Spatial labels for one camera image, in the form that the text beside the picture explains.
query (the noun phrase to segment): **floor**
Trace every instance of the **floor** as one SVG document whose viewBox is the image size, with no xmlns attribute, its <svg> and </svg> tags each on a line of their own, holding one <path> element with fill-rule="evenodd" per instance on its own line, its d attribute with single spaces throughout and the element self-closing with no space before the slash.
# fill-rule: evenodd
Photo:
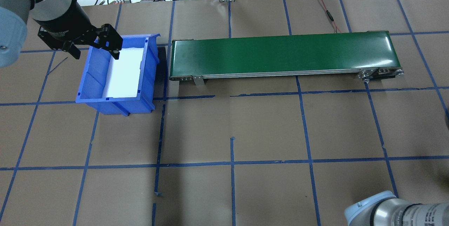
<svg viewBox="0 0 449 226">
<path fill-rule="evenodd" d="M 29 21 L 21 57 L 0 70 L 0 225 L 343 226 L 345 207 L 384 190 L 447 202 L 447 0 L 324 1 L 343 32 L 389 30 L 406 76 L 195 86 L 160 65 L 151 114 L 102 115 L 74 103 L 87 50 L 60 64 Z M 85 11 L 120 34 L 160 33 L 168 50 L 175 39 L 332 33 L 317 0 Z"/>
</svg>

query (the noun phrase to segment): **bolt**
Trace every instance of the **bolt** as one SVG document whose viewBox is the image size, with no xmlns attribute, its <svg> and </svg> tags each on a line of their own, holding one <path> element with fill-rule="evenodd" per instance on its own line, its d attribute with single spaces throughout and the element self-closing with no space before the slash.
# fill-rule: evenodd
<svg viewBox="0 0 449 226">
<path fill-rule="evenodd" d="M 362 74 L 362 81 L 365 83 L 369 83 L 369 75 L 368 74 Z"/>
</svg>

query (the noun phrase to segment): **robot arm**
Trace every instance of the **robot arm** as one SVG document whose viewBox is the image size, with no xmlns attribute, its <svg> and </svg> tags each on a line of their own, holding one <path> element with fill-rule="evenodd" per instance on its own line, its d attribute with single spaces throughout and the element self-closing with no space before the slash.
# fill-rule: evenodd
<svg viewBox="0 0 449 226">
<path fill-rule="evenodd" d="M 79 59 L 75 44 L 88 44 L 119 58 L 122 37 L 110 24 L 93 26 L 76 0 L 0 0 L 0 67 L 17 60 L 29 15 L 41 26 L 40 39 L 53 50 L 61 49 Z"/>
</svg>

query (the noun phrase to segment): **conveyor leg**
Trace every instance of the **conveyor leg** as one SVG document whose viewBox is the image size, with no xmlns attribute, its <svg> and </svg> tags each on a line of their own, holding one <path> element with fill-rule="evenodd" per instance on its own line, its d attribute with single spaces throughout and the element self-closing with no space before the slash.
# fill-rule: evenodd
<svg viewBox="0 0 449 226">
<path fill-rule="evenodd" d="M 195 85 L 197 86 L 203 86 L 204 85 L 204 79 L 202 76 L 192 76 L 192 79 L 195 82 Z"/>
</svg>

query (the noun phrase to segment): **green conveyor belt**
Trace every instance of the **green conveyor belt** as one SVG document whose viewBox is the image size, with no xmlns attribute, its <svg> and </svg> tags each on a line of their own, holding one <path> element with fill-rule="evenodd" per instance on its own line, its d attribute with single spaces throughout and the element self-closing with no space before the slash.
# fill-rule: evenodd
<svg viewBox="0 0 449 226">
<path fill-rule="evenodd" d="M 170 79 L 400 68 L 387 31 L 173 41 Z"/>
</svg>

